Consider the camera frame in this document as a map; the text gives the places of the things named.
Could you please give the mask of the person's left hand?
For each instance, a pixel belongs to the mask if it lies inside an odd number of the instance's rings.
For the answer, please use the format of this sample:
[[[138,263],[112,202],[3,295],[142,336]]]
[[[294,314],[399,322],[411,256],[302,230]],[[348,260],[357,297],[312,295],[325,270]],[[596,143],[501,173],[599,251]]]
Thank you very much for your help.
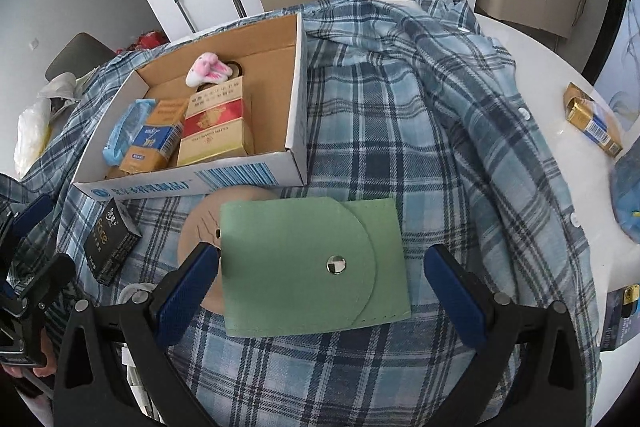
[[[58,362],[53,348],[53,343],[47,333],[47,329],[43,327],[40,331],[40,347],[42,354],[46,357],[46,365],[41,367],[33,367],[32,373],[38,378],[44,378],[56,373]],[[21,367],[1,364],[2,369],[11,377],[23,378],[25,373]]]

